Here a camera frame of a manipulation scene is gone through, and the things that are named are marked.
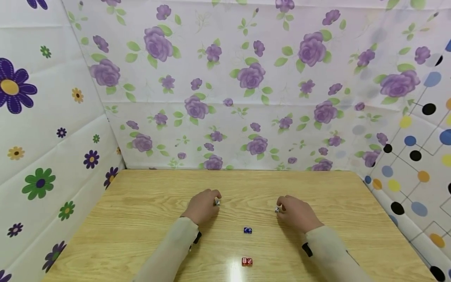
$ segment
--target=purple rose pattern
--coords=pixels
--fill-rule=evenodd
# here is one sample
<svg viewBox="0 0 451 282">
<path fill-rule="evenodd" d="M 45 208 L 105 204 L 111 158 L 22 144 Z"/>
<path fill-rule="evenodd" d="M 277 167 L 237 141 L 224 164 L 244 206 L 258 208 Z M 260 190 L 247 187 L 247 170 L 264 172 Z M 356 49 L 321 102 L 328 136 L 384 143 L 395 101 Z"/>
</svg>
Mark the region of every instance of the purple rose pattern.
<svg viewBox="0 0 451 282">
<path fill-rule="evenodd" d="M 89 73 L 100 86 L 113 87 L 119 83 L 120 68 L 109 59 L 102 59 L 98 65 L 89 67 Z"/>
<path fill-rule="evenodd" d="M 321 32 L 304 35 L 304 41 L 299 44 L 299 59 L 309 67 L 313 67 L 317 62 L 322 62 L 326 56 L 326 47 L 322 41 Z"/>
<path fill-rule="evenodd" d="M 407 70 L 401 74 L 390 74 L 381 81 L 381 94 L 393 98 L 404 97 L 415 90 L 420 79 L 414 70 Z"/>
<path fill-rule="evenodd" d="M 144 30 L 144 43 L 147 52 L 162 62 L 172 57 L 174 51 L 172 43 L 165 38 L 165 33 L 159 27 L 146 28 Z"/>
<path fill-rule="evenodd" d="M 236 78 L 241 88 L 255 89 L 263 81 L 265 73 L 259 63 L 253 63 L 248 68 L 241 69 Z"/>
</svg>

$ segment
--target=blue dot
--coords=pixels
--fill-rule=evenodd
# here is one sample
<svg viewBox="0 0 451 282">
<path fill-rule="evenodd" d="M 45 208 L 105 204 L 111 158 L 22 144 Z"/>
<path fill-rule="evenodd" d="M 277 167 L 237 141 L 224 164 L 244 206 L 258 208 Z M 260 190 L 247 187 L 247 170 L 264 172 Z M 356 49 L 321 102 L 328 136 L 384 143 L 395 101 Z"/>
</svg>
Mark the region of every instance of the blue dot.
<svg viewBox="0 0 451 282">
<path fill-rule="evenodd" d="M 443 145 L 451 145 L 451 129 L 447 129 L 440 133 L 440 142 L 442 142 Z"/>
<path fill-rule="evenodd" d="M 440 82 L 441 79 L 442 79 L 442 75 L 437 71 L 433 71 L 429 74 L 428 78 L 424 81 L 424 85 L 426 87 L 436 86 Z"/>
<path fill-rule="evenodd" d="M 411 207 L 413 212 L 421 217 L 428 215 L 428 208 L 420 202 L 413 202 Z"/>
<path fill-rule="evenodd" d="M 382 167 L 382 174 L 385 177 L 392 177 L 393 176 L 393 169 L 391 168 L 391 166 L 383 166 Z"/>
<path fill-rule="evenodd" d="M 412 135 L 406 136 L 406 138 L 404 138 L 404 144 L 406 144 L 407 146 L 413 146 L 417 143 L 417 139 L 415 137 L 413 137 Z"/>
</svg>

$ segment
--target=wooden table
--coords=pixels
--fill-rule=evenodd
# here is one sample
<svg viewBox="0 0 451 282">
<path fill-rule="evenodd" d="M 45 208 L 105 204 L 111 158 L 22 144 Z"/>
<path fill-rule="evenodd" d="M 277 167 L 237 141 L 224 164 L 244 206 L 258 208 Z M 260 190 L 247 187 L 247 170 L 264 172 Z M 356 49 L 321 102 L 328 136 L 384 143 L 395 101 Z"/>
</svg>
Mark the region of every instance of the wooden table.
<svg viewBox="0 0 451 282">
<path fill-rule="evenodd" d="M 353 172 L 160 170 L 121 171 L 43 281 L 130 281 L 206 188 L 220 190 L 221 210 L 200 227 L 178 282 L 323 281 L 299 237 L 277 221 L 276 199 L 285 194 L 310 203 L 374 281 L 434 281 Z M 242 257 L 253 266 L 241 267 Z"/>
</svg>

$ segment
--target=orange dot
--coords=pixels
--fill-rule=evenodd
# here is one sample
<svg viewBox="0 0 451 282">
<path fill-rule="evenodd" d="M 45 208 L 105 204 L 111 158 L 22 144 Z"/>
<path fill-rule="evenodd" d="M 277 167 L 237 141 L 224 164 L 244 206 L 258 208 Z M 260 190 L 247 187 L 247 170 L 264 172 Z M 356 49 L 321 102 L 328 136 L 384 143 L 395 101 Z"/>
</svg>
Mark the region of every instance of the orange dot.
<svg viewBox="0 0 451 282">
<path fill-rule="evenodd" d="M 431 238 L 431 241 L 439 248 L 445 247 L 445 241 L 443 238 L 441 238 L 439 235 L 432 233 L 429 235 L 429 238 Z"/>
<path fill-rule="evenodd" d="M 420 180 L 421 182 L 428 182 L 429 179 L 429 173 L 425 171 L 418 171 L 418 180 Z"/>
</svg>

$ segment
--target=green flower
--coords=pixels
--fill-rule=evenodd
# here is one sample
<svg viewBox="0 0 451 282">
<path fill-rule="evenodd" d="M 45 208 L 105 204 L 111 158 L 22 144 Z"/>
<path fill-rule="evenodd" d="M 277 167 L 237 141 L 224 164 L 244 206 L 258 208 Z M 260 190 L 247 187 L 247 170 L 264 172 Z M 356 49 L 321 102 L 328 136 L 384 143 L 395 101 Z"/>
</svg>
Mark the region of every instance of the green flower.
<svg viewBox="0 0 451 282">
<path fill-rule="evenodd" d="M 41 53 L 46 58 L 52 57 L 52 53 L 50 52 L 49 48 L 47 48 L 45 46 L 41 46 Z"/>
<path fill-rule="evenodd" d="M 25 177 L 25 182 L 29 183 L 22 188 L 22 193 L 28 194 L 28 199 L 33 200 L 36 196 L 42 199 L 46 196 L 46 191 L 53 190 L 52 182 L 55 181 L 56 176 L 51 175 L 52 169 L 47 168 L 44 171 L 42 168 L 38 168 L 35 171 L 35 175 L 28 175 Z"/>
<path fill-rule="evenodd" d="M 64 206 L 60 208 L 60 214 L 58 217 L 61 218 L 61 221 L 68 219 L 72 213 L 74 213 L 75 204 L 73 201 L 66 202 Z"/>
</svg>

